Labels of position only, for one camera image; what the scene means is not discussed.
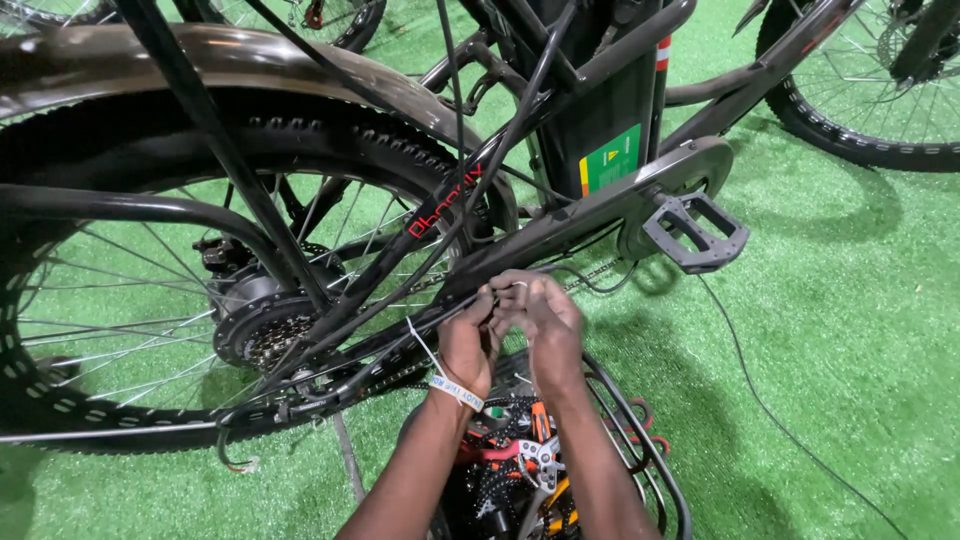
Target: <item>front wheel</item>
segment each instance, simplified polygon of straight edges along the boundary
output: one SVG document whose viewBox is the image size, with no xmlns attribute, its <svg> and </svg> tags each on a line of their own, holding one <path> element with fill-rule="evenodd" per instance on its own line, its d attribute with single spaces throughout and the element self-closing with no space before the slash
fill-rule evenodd
<svg viewBox="0 0 960 540">
<path fill-rule="evenodd" d="M 844 160 L 905 171 L 960 171 L 960 22 L 930 60 L 929 76 L 898 85 L 891 65 L 931 2 L 894 4 L 866 0 L 767 93 L 767 104 L 787 131 Z M 813 5 L 773 2 L 756 56 Z"/>
<path fill-rule="evenodd" d="M 456 171 L 443 146 L 386 114 L 287 92 L 211 93 L 333 298 Z M 0 131 L 0 157 L 5 184 L 188 197 L 250 216 L 202 134 L 166 91 L 32 116 Z M 400 263 L 371 302 L 407 279 L 459 211 L 444 211 L 433 235 L 424 235 L 420 250 Z M 0 224 L 0 432 L 210 422 L 245 399 L 321 314 L 298 291 L 280 292 L 249 250 L 217 231 L 53 217 Z M 479 214 L 468 223 L 474 237 L 492 233 Z M 414 294 L 351 339 L 375 334 L 430 302 L 447 269 L 470 249 L 458 236 Z M 336 388 L 364 358 L 355 360 L 316 379 L 317 391 Z M 392 360 L 374 373 L 374 382 L 406 375 L 411 361 Z M 230 436 L 290 427 L 276 423 L 275 414 L 298 399 L 294 391 L 267 397 Z M 150 453 L 211 446 L 216 438 L 213 429 L 178 430 L 50 446 Z"/>
</svg>

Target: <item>green artificial turf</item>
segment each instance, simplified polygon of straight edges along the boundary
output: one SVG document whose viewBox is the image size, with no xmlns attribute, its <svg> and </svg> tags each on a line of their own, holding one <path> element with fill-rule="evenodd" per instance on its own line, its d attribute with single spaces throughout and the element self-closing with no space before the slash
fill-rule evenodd
<svg viewBox="0 0 960 540">
<path fill-rule="evenodd" d="M 674 35 L 671 85 L 753 58 L 758 24 L 730 38 L 745 8 L 729 0 L 698 7 Z M 369 56 L 402 72 L 427 69 L 443 52 L 435 9 L 430 0 L 390 0 Z M 451 16 L 458 37 L 471 32 L 459 7 Z M 470 123 L 488 134 L 512 110 L 495 91 Z M 666 128 L 690 113 L 670 110 Z M 759 395 L 910 538 L 958 537 L 956 175 L 845 163 L 785 133 L 763 105 L 727 139 L 737 158 L 719 201 L 752 237 L 736 263 L 707 280 L 736 324 Z M 508 163 L 527 170 L 527 160 L 518 148 Z M 133 235 L 125 238 L 139 242 Z M 613 255 L 605 242 L 578 263 L 592 268 Z M 601 284 L 618 279 L 611 272 Z M 653 258 L 615 295 L 581 287 L 574 299 L 588 319 L 587 348 L 625 394 L 656 411 L 651 432 L 671 443 L 669 466 L 697 537 L 895 537 L 763 414 L 696 279 Z M 117 307 L 64 299 L 62 309 L 69 320 Z M 419 398 L 401 391 L 345 412 L 367 488 Z M 229 473 L 211 451 L 94 457 L 0 448 L 0 538 L 325 538 L 354 508 L 332 423 L 230 452 L 259 455 L 260 469 Z"/>
</svg>

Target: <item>warning label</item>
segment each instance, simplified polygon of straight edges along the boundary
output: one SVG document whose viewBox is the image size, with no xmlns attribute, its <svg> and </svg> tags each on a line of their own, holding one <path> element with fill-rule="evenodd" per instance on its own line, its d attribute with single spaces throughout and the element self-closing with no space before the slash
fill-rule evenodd
<svg viewBox="0 0 960 540">
<path fill-rule="evenodd" d="M 580 186 L 584 197 L 638 169 L 640 125 L 623 132 L 580 160 Z"/>
</svg>

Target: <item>black pedal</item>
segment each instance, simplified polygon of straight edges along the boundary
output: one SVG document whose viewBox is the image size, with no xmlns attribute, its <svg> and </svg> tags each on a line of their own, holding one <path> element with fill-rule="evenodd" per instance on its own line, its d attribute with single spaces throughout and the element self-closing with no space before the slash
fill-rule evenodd
<svg viewBox="0 0 960 540">
<path fill-rule="evenodd" d="M 697 225 L 691 212 L 700 213 L 704 219 L 725 234 L 718 238 Z M 661 222 L 672 227 L 664 227 Z M 660 249 L 687 274 L 706 274 L 719 270 L 739 257 L 750 230 L 733 219 L 707 196 L 696 191 L 680 197 L 666 196 L 660 208 L 643 224 L 643 230 Z M 690 251 L 675 237 L 685 235 L 698 251 Z"/>
</svg>

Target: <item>white wristband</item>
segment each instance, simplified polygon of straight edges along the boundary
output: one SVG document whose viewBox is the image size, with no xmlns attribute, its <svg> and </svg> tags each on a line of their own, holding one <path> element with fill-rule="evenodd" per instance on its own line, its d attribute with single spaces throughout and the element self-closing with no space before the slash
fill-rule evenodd
<svg viewBox="0 0 960 540">
<path fill-rule="evenodd" d="M 483 410 L 483 400 L 473 395 L 472 392 L 453 382 L 452 380 L 444 379 L 439 375 L 434 375 L 433 379 L 430 380 L 430 386 L 437 388 L 438 390 L 443 390 L 447 394 L 457 398 L 458 401 L 467 404 L 473 410 L 480 412 Z"/>
</svg>

